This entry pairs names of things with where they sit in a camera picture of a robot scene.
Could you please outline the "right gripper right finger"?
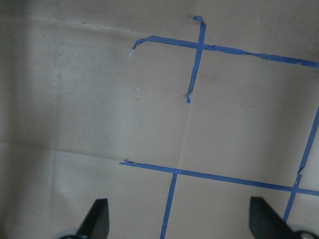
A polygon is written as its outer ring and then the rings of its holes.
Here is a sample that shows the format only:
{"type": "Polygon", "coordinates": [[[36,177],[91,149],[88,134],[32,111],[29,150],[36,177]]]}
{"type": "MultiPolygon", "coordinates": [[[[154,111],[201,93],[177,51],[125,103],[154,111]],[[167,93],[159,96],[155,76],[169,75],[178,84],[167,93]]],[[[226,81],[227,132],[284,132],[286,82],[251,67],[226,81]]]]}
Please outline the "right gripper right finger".
{"type": "Polygon", "coordinates": [[[262,197],[251,197],[249,229],[255,239],[296,239],[296,235],[262,197]]]}

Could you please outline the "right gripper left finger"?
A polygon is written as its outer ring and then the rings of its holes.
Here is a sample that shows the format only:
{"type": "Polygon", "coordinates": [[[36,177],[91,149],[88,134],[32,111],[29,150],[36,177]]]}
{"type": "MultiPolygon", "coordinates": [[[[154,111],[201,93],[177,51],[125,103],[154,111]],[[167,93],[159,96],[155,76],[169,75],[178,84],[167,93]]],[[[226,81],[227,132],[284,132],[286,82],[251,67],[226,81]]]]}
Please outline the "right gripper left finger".
{"type": "Polygon", "coordinates": [[[75,234],[76,239],[106,239],[109,234],[108,199],[96,199],[75,234]]]}

